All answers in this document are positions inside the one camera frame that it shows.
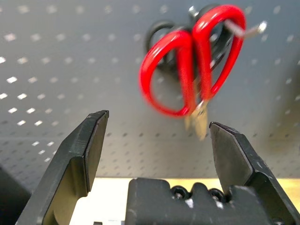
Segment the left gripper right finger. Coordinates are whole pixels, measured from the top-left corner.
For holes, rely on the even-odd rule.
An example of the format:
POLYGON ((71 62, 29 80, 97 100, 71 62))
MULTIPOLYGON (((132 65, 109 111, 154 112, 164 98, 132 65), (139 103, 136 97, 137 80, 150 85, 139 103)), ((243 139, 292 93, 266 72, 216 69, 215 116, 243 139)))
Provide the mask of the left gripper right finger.
POLYGON ((295 225, 296 207, 246 136, 218 122, 211 122, 209 128, 215 169, 223 191, 228 192, 230 186, 252 188, 271 219, 295 225))

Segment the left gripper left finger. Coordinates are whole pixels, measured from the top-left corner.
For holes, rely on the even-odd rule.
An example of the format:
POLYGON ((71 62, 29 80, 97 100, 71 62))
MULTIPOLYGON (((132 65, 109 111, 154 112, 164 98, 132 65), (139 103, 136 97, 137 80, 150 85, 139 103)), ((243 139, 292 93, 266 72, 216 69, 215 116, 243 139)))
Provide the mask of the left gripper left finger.
POLYGON ((77 201, 92 189, 108 118, 108 110, 91 113, 62 141, 18 225, 70 223, 77 201))

